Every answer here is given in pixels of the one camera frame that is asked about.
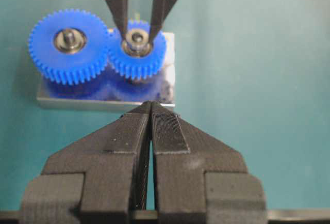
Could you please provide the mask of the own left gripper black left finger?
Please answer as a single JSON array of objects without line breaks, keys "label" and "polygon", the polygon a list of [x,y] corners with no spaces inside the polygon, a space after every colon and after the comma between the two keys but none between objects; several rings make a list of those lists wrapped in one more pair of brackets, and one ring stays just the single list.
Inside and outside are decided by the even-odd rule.
[{"label": "own left gripper black left finger", "polygon": [[25,188],[20,223],[128,223],[143,205],[151,103],[52,154]]}]

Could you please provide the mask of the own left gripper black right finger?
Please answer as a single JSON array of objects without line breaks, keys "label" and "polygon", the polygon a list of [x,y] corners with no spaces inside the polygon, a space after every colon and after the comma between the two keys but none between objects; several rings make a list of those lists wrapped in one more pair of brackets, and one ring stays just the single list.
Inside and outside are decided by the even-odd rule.
[{"label": "own left gripper black right finger", "polygon": [[159,223],[266,223],[261,181],[240,152],[152,104]]}]

